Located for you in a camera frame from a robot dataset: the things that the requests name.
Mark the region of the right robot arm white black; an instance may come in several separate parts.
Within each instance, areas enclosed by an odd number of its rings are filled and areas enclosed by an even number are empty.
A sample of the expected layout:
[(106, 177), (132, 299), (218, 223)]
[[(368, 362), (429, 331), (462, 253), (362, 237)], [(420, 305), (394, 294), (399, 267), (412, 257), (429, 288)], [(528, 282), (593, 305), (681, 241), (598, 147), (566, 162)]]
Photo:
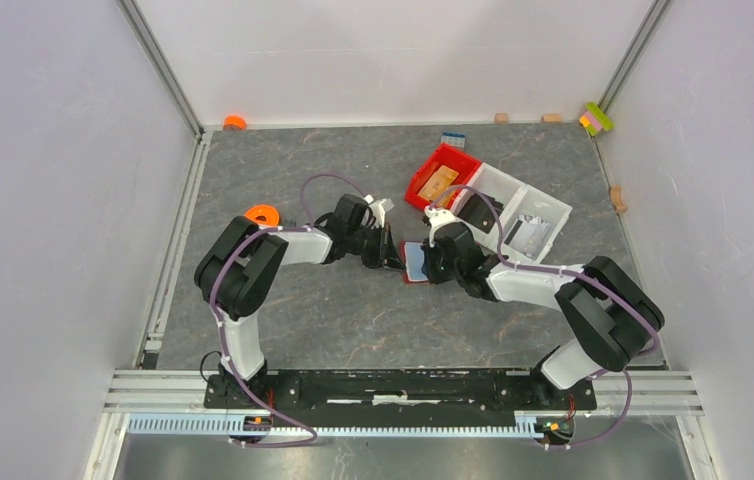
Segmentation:
[(433, 284), (455, 281), (473, 298), (562, 313), (574, 337), (537, 364), (530, 382), (533, 400), (544, 408), (559, 406), (579, 381), (621, 372), (659, 346), (661, 310), (608, 257), (564, 267), (512, 265), (484, 254), (460, 221), (432, 225), (422, 250), (423, 270)]

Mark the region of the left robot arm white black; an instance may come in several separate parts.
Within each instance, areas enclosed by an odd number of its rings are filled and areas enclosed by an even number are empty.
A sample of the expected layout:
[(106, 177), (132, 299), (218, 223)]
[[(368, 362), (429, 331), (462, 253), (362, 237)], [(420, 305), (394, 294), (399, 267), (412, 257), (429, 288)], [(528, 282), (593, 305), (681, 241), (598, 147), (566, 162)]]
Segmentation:
[(328, 265), (358, 257), (368, 269), (401, 269), (392, 238), (388, 198), (345, 194), (333, 211), (313, 225), (263, 226), (235, 217), (194, 272), (194, 284), (210, 306), (222, 345), (222, 369), (233, 376), (228, 392), (243, 407), (259, 405), (267, 394), (260, 375), (267, 361), (261, 350), (258, 310), (282, 266)]

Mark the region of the red leather card holder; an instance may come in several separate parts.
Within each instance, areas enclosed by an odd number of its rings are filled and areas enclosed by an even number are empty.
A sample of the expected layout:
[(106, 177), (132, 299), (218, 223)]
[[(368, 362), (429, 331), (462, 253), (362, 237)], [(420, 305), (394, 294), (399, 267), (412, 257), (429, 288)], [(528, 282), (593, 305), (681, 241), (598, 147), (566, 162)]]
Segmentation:
[(404, 241), (400, 246), (400, 254), (404, 264), (403, 278), (407, 284), (428, 283), (425, 273), (425, 251), (421, 242)]

